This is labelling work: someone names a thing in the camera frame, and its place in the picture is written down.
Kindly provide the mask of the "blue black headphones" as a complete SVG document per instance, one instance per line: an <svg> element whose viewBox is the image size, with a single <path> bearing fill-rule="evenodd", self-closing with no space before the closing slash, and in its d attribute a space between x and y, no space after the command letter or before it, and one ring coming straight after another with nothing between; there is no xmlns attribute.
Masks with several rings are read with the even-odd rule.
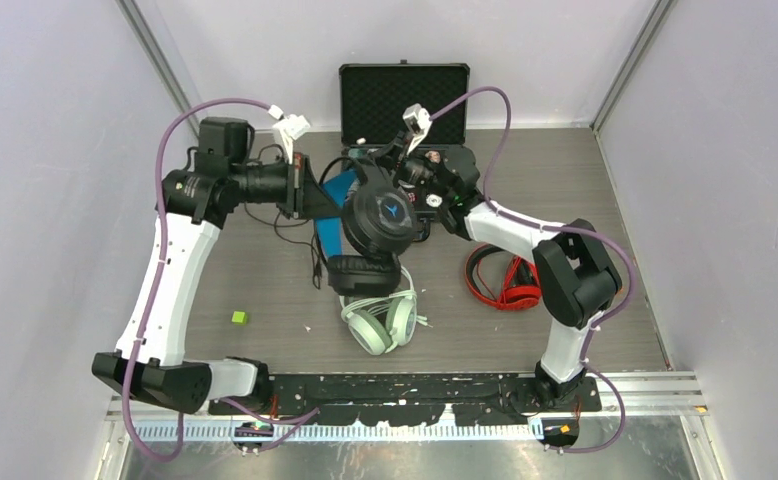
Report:
<svg viewBox="0 0 778 480"><path fill-rule="evenodd" d="M351 160L319 186L339 212L316 222L328 285L342 297L384 297L399 286L399 255L417 232L414 209L388 174L368 158Z"/></svg>

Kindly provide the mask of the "mint green headphones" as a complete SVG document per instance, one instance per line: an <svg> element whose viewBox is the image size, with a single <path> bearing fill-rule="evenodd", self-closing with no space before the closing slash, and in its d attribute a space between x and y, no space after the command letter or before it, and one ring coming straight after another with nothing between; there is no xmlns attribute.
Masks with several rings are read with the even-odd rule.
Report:
<svg viewBox="0 0 778 480"><path fill-rule="evenodd" d="M418 295L409 271L401 274L407 288L384 297L339 296L340 317L358 344L372 356L388 354L407 345L416 326L427 318L418 312Z"/></svg>

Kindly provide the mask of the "red headphones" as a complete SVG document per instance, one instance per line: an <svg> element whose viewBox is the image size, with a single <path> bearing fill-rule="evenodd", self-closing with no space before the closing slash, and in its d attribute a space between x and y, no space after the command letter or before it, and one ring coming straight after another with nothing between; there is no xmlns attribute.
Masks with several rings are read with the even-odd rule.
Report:
<svg viewBox="0 0 778 480"><path fill-rule="evenodd" d="M482 261L505 250L491 244L475 248L467 257L463 267L466 287L481 303L500 311L524 311L536 307L542 300L542 289L536 266L514 255L501 281L501 289L495 293L480 274Z"/></svg>

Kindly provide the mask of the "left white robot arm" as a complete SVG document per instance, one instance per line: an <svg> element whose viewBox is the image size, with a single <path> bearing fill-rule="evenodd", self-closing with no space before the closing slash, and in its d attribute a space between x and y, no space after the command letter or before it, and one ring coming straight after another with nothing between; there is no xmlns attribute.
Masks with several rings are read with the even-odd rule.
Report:
<svg viewBox="0 0 778 480"><path fill-rule="evenodd" d="M231 398L258 414L271 403L268 366L258 360L188 360L185 339L199 280L225 221L241 204L273 204L290 219L324 219L338 211L318 185L308 156L294 142L310 128L302 115L273 126L272 163L250 156L254 128L245 120L208 117L190 165L162 179L155 237L139 297L111 352L95 355L93 375L132 400L182 414Z"/></svg>

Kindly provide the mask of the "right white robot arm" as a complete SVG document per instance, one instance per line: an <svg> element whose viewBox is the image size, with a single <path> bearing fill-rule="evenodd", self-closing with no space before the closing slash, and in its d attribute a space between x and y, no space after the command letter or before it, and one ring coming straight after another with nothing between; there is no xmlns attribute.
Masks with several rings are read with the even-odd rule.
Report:
<svg viewBox="0 0 778 480"><path fill-rule="evenodd" d="M546 350L535 367L536 397L561 410L584 378L593 329L618 312L623 286L607 250L608 238L591 223L549 222L499 205L478 187L474 159L427 155L400 143L381 155L395 182L419 189L435 205L445 229L463 239L499 247L536 268L542 301L552 316Z"/></svg>

